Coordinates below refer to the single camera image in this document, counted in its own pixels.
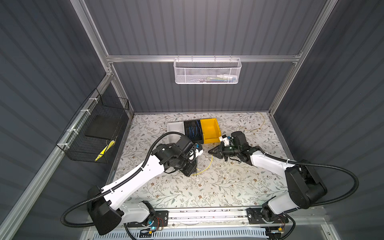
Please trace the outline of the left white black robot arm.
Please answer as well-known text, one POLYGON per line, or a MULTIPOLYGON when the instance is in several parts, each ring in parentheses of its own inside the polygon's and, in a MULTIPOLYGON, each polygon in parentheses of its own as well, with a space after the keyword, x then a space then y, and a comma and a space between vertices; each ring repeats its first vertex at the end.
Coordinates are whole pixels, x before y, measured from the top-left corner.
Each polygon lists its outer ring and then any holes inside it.
POLYGON ((158 217, 155 209, 148 201, 138 204, 126 204, 126 200, 139 188, 153 178, 172 168, 174 172, 180 171, 186 177, 196 171, 198 157, 203 153, 201 144, 193 143, 186 135, 175 132, 180 138, 176 143, 161 144, 160 140, 172 133, 161 135, 150 146, 145 160, 125 174, 120 179, 99 188, 92 187, 88 191, 88 198, 77 203, 61 216, 61 223, 70 228, 96 227, 99 235, 106 235, 119 225, 128 228, 130 224, 137 223, 145 227, 144 233, 149 235, 164 227, 165 221, 158 217), (73 223, 67 216, 75 209, 86 206, 90 223, 73 223))

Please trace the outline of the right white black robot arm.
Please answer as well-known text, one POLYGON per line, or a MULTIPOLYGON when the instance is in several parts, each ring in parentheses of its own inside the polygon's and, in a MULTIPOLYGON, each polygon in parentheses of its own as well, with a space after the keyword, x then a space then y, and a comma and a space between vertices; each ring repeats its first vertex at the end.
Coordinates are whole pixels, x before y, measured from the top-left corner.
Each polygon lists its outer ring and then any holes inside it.
POLYGON ((250 146, 245 134, 240 131, 233 132, 230 137, 220 137, 220 144, 209 150, 209 154, 225 161, 235 159, 253 167, 261 167, 286 180, 288 191, 268 200, 257 213, 267 224, 290 211, 340 202, 354 194, 359 187, 358 177, 347 169, 275 157, 259 146, 250 146), (317 168, 343 172, 353 179, 354 184, 347 193, 321 202, 320 199, 327 194, 328 189, 317 173, 317 168))

